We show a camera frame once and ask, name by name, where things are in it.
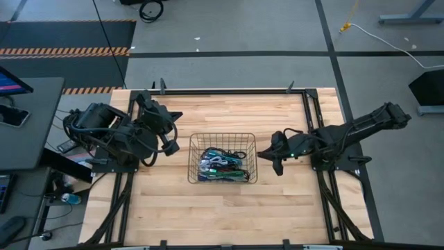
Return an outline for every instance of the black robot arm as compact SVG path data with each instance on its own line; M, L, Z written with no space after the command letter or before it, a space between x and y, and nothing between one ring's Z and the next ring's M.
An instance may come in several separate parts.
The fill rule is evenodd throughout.
M136 98L141 115L135 121L130 116L112 106L92 103L87 110L71 110L63 119L68 137L88 151L92 147L105 149L119 165L126 166L136 160L153 156L154 164L158 153L172 155L179 150L176 142L178 130L174 122L182 116L181 112L169 112L167 107L151 100L148 90ZM167 134L174 130L174 139ZM163 142L158 150L159 137Z
M271 146L258 152L257 156L273 162L278 176L283 174L282 160L311 154L311 164L315 169L328 170L334 166L344 150L352 144L384 129L400 129L411 119L397 104L385 103L370 114L351 122L314 129L310 134L286 128L271 136ZM291 130L296 135L287 138L285 132Z

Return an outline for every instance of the keyboard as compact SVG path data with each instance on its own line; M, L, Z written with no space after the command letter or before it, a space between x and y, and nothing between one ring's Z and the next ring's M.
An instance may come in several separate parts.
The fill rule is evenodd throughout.
M15 174L0 175L0 214L5 213L9 196L14 188Z

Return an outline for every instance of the wooden tabletop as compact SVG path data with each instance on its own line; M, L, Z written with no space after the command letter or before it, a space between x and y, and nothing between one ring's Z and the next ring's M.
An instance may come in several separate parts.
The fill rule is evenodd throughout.
M317 90L325 125L342 124L336 90ZM130 90L115 90L110 105L126 112L129 96ZM307 131L300 95L153 98L169 111L183 112L176 122L180 150L169 157L160 154L153 167L140 166L131 194L126 246L157 246L160 240L168 240L168 245L281 244L283 239L292 244L328 243L318 181L308 157L284 162L283 176L276 176L270 161L258 158L256 184L203 185L187 180L193 133L253 133L257 150L264 150L276 131L287 127ZM313 106L311 111L316 117ZM91 190L79 242L86 241L107 215L114 178L115 174L108 174ZM343 172L336 173L336 179L344 210L371 238L359 181ZM118 214L114 225L114 240L120 217Z

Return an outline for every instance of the phone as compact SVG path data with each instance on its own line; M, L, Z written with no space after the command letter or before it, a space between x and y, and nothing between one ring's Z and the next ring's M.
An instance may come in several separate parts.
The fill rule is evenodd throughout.
M0 104L0 124L21 127L28 119L29 111Z
M62 153L68 153L78 146L79 145L77 144L77 142L74 142L73 140L67 140L66 142L63 142L62 144L58 145L56 148L58 151Z

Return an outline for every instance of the floor mat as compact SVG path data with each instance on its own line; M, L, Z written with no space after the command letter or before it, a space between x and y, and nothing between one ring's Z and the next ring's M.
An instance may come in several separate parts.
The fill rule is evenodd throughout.
M123 77L135 24L103 21ZM0 41L0 65L18 77L63 77L64 94L106 93L123 87L98 21L0 23Z

